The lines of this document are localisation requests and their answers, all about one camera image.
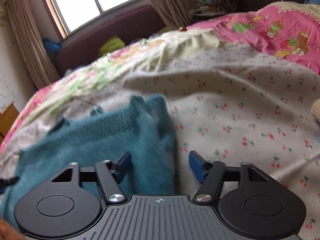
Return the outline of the cluttered side table items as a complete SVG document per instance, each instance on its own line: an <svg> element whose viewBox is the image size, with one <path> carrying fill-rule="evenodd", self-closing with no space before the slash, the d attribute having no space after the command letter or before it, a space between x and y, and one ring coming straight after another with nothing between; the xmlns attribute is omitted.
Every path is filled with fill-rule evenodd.
<svg viewBox="0 0 320 240"><path fill-rule="evenodd" d="M204 21L234 13L237 0L194 0L189 5L193 21Z"/></svg>

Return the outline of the cherry print white bedsheet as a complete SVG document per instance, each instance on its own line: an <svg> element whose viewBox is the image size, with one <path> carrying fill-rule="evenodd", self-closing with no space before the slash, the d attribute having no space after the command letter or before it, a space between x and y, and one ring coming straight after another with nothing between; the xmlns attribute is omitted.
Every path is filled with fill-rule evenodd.
<svg viewBox="0 0 320 240"><path fill-rule="evenodd" d="M226 165L253 163L302 199L299 236L319 239L319 129L311 114L319 75L212 30L137 42L39 90L1 146L1 177L17 176L20 151L62 118L81 120L96 108L112 112L133 96L154 95L165 99L175 131L174 194L199 187L190 151Z"/></svg>

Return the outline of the wooden bedside cabinet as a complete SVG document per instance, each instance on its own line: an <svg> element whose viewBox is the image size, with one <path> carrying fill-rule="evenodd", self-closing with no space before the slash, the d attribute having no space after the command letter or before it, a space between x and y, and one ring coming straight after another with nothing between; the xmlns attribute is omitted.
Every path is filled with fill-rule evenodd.
<svg viewBox="0 0 320 240"><path fill-rule="evenodd" d="M19 111L12 102L4 111L1 112L0 117L0 135L1 142L3 142L5 136L8 134L11 126L15 122L19 115Z"/></svg>

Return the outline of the blue cloth bundle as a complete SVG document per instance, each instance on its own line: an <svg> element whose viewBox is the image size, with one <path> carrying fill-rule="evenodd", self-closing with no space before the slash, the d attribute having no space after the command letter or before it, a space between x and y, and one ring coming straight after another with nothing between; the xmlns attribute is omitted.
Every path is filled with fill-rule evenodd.
<svg viewBox="0 0 320 240"><path fill-rule="evenodd" d="M51 41L49 38L42 38L42 43L45 51L51 59L54 59L60 52L61 47L57 43Z"/></svg>

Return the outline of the maroon headboard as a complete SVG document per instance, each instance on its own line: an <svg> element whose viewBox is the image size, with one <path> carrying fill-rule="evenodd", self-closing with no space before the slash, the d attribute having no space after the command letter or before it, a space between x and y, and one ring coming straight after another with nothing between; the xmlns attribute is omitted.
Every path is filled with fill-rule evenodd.
<svg viewBox="0 0 320 240"><path fill-rule="evenodd" d="M100 48L111 38L118 37L127 46L133 41L150 37L164 27L165 23L150 5L126 12L74 41L65 40L55 57L55 69L63 76L68 69L85 66L98 59Z"/></svg>

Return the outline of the lime green cloth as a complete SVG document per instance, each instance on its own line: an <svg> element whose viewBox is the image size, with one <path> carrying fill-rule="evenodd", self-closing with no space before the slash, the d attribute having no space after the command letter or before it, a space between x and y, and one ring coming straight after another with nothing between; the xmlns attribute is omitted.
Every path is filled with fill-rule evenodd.
<svg viewBox="0 0 320 240"><path fill-rule="evenodd" d="M125 43L118 36L113 36L100 47L98 56L105 56L108 53L112 53L124 47Z"/></svg>

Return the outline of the pink cartoon quilt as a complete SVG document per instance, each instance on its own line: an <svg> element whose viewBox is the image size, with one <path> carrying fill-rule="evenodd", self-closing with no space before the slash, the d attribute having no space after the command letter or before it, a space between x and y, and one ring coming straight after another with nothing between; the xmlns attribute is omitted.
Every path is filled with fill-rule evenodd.
<svg viewBox="0 0 320 240"><path fill-rule="evenodd" d="M303 65L319 73L319 5L274 2L258 11L224 15L191 25L231 43Z"/></svg>

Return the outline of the beige left curtain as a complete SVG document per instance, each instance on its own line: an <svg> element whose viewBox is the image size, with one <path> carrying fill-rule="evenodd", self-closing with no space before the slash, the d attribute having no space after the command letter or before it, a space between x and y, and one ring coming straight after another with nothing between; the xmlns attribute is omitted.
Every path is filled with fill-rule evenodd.
<svg viewBox="0 0 320 240"><path fill-rule="evenodd" d="M60 76L44 48L29 0L6 0L4 5L35 86L40 89L57 81Z"/></svg>

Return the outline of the teal fuzzy sweater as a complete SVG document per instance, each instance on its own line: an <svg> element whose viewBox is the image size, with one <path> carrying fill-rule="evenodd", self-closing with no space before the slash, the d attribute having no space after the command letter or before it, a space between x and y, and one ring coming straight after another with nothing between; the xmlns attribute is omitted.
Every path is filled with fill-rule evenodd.
<svg viewBox="0 0 320 240"><path fill-rule="evenodd" d="M133 96L112 112L94 109L81 120L62 118L40 141L20 151L19 182L5 191L1 217L15 225L14 206L71 162L92 166L126 152L133 168L120 185L126 195L175 193L176 137L165 99Z"/></svg>

